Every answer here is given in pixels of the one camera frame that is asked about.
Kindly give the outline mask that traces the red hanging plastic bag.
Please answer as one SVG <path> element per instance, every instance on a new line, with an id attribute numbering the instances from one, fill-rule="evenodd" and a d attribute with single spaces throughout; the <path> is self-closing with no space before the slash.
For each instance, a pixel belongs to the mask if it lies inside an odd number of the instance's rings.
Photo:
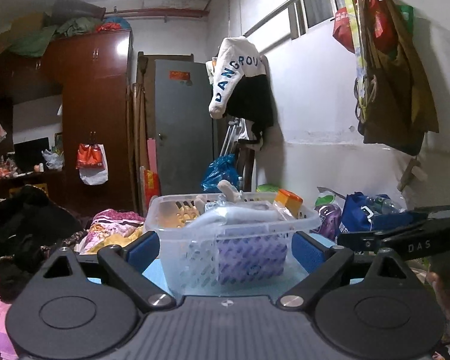
<path id="1" fill-rule="evenodd" d="M 332 36 L 349 52 L 354 52 L 353 33 L 346 7 L 339 9 L 335 13 Z"/>

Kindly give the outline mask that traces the clear plastic basket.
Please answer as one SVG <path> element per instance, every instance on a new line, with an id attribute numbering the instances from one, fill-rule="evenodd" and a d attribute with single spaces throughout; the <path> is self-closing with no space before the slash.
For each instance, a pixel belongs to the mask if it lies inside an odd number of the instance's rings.
<path id="1" fill-rule="evenodd" d="M 273 193 L 244 193 L 235 204 L 206 194 L 203 209 L 195 199 L 156 197 L 145 220 L 145 228 L 158 235 L 164 281 L 174 295 L 277 297 L 305 278 L 292 240 L 320 227 L 315 210 L 302 205 L 292 217 L 274 206 Z"/>

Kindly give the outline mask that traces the pink floral blanket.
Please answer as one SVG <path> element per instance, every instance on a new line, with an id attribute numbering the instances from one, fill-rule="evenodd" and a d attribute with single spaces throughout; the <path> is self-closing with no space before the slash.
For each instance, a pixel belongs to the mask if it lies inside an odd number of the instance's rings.
<path id="1" fill-rule="evenodd" d="M 74 251 L 91 255 L 109 245 L 127 246 L 145 233 L 144 224 L 145 218 L 133 211 L 107 209 L 93 217 L 87 235 L 76 244 Z"/>

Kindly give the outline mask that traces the grey metal door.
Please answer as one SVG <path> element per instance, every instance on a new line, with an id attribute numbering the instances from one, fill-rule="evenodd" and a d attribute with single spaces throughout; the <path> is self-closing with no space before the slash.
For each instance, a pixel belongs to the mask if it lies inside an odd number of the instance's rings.
<path id="1" fill-rule="evenodd" d="M 212 88 L 206 66 L 161 59 L 155 63 L 157 173 L 163 195 L 201 192 L 215 158 Z"/>

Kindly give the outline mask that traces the blue plastic bag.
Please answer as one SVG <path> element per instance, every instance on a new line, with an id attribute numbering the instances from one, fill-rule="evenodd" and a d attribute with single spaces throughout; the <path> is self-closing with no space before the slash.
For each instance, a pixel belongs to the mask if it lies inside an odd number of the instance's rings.
<path id="1" fill-rule="evenodd" d="M 215 159 L 205 171 L 201 181 L 201 189 L 205 193 L 218 193 L 218 183 L 229 181 L 236 188 L 239 186 L 239 175 L 236 170 L 236 156 L 227 154 Z"/>

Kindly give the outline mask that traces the brown hanging tote bag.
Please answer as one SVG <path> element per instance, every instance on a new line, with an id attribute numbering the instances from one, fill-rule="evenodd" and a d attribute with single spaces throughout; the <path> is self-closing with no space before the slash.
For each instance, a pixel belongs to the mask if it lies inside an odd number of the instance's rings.
<path id="1" fill-rule="evenodd" d="M 358 0 L 364 94 L 357 95 L 358 131 L 365 144 L 419 154 L 439 123 L 412 33 L 393 0 Z"/>

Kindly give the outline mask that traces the orange capped bottle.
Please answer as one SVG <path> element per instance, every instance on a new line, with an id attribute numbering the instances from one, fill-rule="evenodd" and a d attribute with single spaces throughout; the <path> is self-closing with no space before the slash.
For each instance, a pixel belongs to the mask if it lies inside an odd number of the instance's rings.
<path id="1" fill-rule="evenodd" d="M 302 207 L 303 199 L 286 189 L 279 189 L 274 198 L 274 203 L 278 206 L 283 206 L 292 217 L 297 219 L 300 208 Z"/>

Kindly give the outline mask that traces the black clothing pile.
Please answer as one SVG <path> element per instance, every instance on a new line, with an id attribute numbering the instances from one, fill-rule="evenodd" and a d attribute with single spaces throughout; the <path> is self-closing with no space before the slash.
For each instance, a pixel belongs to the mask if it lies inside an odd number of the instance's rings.
<path id="1" fill-rule="evenodd" d="M 54 251 L 85 235 L 69 211 L 34 186 L 0 202 L 0 299 L 13 302 Z"/>

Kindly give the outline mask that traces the purple snack bag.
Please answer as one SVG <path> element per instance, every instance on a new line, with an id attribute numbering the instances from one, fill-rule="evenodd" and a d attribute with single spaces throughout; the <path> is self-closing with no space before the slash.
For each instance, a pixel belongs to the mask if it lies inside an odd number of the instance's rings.
<path id="1" fill-rule="evenodd" d="M 334 241 L 340 232 L 341 208 L 335 203 L 329 203 L 318 205 L 314 209 L 318 212 L 321 220 L 318 233 L 328 240 Z"/>

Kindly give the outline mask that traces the green yellow box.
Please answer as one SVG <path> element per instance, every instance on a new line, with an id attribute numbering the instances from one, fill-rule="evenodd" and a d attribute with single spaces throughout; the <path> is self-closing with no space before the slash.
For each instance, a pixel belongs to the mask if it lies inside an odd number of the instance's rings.
<path id="1" fill-rule="evenodd" d="M 261 184 L 257 186 L 257 193 L 277 193 L 280 187 L 274 184 Z"/>

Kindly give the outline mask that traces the purple tissue box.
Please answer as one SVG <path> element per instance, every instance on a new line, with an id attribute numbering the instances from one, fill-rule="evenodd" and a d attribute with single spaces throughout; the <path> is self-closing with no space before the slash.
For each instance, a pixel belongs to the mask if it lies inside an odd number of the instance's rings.
<path id="1" fill-rule="evenodd" d="M 218 283 L 245 284 L 283 275 L 289 242 L 288 232 L 218 240 Z"/>

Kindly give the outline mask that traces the white black hanging jacket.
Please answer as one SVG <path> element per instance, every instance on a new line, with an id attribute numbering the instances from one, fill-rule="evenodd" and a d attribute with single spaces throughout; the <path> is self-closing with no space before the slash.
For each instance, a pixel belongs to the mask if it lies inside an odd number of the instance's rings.
<path id="1" fill-rule="evenodd" d="M 238 141 L 260 150 L 266 130 L 274 124 L 272 90 L 265 63 L 246 37 L 225 37 L 214 67 L 209 115 L 243 119 Z"/>

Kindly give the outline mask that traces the orange white hanging bag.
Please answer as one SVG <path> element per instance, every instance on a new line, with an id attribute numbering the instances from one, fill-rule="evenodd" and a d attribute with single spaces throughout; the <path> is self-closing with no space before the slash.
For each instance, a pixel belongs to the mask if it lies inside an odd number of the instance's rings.
<path id="1" fill-rule="evenodd" d="M 102 144 L 79 144 L 76 169 L 85 185 L 105 184 L 109 179 L 105 147 Z"/>

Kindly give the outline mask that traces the white plush bunny toy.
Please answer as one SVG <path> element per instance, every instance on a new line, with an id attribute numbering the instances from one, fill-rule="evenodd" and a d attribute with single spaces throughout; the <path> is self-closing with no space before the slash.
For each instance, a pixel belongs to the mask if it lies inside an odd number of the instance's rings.
<path id="1" fill-rule="evenodd" d="M 229 203 L 240 202 L 243 198 L 243 192 L 239 191 L 228 180 L 220 180 L 217 184 L 218 190 L 226 197 Z"/>

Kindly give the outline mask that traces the dark red wooden wardrobe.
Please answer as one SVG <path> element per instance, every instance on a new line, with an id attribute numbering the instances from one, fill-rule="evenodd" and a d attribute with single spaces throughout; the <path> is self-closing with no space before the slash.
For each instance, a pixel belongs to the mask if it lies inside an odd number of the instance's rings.
<path id="1" fill-rule="evenodd" d="M 133 211 L 136 180 L 129 155 L 129 30 L 89 33 L 49 43 L 43 56 L 0 55 L 0 94 L 21 101 L 61 95 L 64 205 L 83 215 Z M 76 167 L 81 144 L 105 147 L 108 180 L 87 185 Z"/>

